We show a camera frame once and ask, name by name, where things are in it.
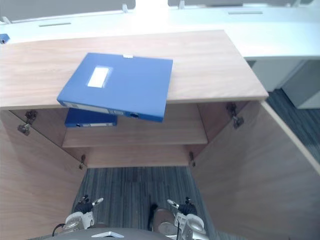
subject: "open cabinet door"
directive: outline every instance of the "open cabinet door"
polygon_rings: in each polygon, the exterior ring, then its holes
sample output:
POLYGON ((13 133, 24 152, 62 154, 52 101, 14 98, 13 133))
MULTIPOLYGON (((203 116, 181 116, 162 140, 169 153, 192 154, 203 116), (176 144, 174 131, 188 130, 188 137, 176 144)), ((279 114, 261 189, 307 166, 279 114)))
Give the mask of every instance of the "open cabinet door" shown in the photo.
POLYGON ((267 103, 239 116, 192 168, 213 224, 249 240, 320 239, 319 164, 267 103))
POLYGON ((0 111, 0 239, 52 233, 70 214, 86 168, 37 131, 0 111))

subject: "white label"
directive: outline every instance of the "white label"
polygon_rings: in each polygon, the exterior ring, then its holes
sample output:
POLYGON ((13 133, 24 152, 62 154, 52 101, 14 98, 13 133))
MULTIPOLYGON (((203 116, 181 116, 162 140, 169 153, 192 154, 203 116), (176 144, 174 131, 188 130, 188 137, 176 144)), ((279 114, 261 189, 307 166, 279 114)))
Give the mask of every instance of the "white label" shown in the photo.
POLYGON ((110 127, 113 126, 112 123, 91 123, 90 127, 110 127))
POLYGON ((125 114, 123 111, 118 111, 118 110, 109 110, 109 112, 113 115, 124 115, 125 114))
POLYGON ((109 72, 108 67, 96 66, 87 86, 92 88, 102 88, 105 84, 105 80, 108 72, 109 72))
POLYGON ((133 58, 134 58, 134 56, 133 56, 133 55, 130 55, 130 54, 123 54, 123 57, 124 57, 125 59, 133 59, 133 58))
POLYGON ((102 108, 102 107, 88 106, 88 105, 83 105, 83 104, 76 104, 76 103, 72 103, 72 102, 64 102, 64 104, 69 108, 83 109, 83 110, 88 110, 88 111, 93 111, 93 112, 104 113, 104 114, 108 114, 109 113, 108 109, 102 108))

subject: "cabinet shelf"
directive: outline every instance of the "cabinet shelf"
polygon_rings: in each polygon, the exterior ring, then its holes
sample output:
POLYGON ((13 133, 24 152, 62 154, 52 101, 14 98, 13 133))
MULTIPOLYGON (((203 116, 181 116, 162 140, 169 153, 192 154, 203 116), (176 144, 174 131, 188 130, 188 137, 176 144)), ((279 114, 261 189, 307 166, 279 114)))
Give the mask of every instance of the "cabinet shelf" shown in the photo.
POLYGON ((193 103, 167 105, 162 123, 119 116, 116 127, 68 128, 62 146, 77 148, 207 143, 198 107, 193 103))

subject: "metal hinge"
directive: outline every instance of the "metal hinge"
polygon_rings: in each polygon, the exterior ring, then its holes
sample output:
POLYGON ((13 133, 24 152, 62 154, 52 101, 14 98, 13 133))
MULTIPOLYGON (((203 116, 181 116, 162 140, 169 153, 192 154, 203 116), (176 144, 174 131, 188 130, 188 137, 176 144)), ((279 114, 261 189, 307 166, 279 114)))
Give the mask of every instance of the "metal hinge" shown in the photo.
POLYGON ((185 9, 185 0, 180 0, 179 1, 178 9, 185 9))
POLYGON ((30 134, 30 126, 36 120, 38 112, 36 110, 27 111, 25 113, 26 121, 25 124, 20 124, 17 129, 19 132, 28 136, 30 134))
POLYGON ((128 6, 127 4, 122 4, 122 11, 127 14, 128 13, 128 6))
POLYGON ((86 155, 83 154, 83 155, 81 156, 81 163, 80 163, 80 165, 79 165, 79 169, 83 169, 83 168, 84 168, 85 160, 86 160, 86 155))
POLYGON ((189 152, 189 157, 190 157, 191 166, 194 168, 196 166, 196 162, 194 158, 194 153, 192 151, 189 152))
POLYGON ((229 102, 226 105, 226 110, 228 111, 228 113, 233 121, 234 129, 239 128, 245 122, 243 117, 237 116, 236 109, 237 109, 237 105, 234 102, 229 102))

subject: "cabinet hinge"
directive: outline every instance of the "cabinet hinge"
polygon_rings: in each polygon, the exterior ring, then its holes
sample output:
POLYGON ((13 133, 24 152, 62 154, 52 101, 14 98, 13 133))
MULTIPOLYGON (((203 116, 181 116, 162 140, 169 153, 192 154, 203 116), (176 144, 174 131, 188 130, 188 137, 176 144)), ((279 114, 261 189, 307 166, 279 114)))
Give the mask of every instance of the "cabinet hinge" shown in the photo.
POLYGON ((190 163, 192 167, 196 166, 195 158, 194 158, 194 153, 192 151, 189 152, 189 157, 190 157, 190 163))
POLYGON ((226 105, 226 110, 228 111, 228 114, 230 115, 233 121, 234 129, 239 128, 245 122, 243 117, 237 116, 236 109, 237 109, 237 105, 234 102, 229 102, 226 105))
POLYGON ((80 165, 79 165, 79 169, 83 169, 83 168, 84 168, 85 160, 86 160, 86 155, 83 154, 83 155, 81 156, 81 163, 80 163, 80 165))
POLYGON ((25 113, 26 121, 25 124, 20 124, 17 129, 19 132, 28 136, 30 134, 30 126, 36 120, 38 112, 36 110, 30 110, 25 113))

